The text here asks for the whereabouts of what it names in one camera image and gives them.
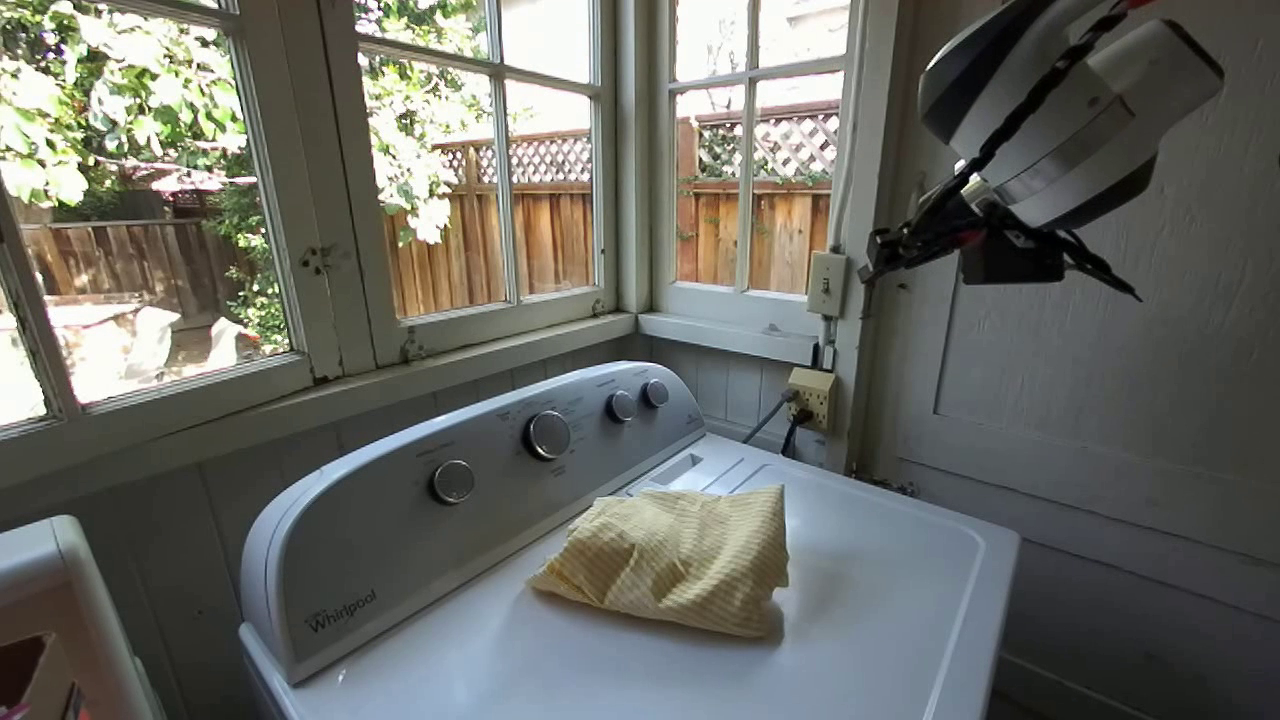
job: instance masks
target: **yellow cloth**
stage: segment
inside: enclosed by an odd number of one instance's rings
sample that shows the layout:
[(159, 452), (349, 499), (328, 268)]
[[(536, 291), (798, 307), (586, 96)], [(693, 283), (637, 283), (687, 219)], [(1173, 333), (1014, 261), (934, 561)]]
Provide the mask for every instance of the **yellow cloth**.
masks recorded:
[(601, 497), (532, 576), (536, 591), (571, 606), (728, 635), (766, 635), (772, 588), (785, 585), (778, 488)]

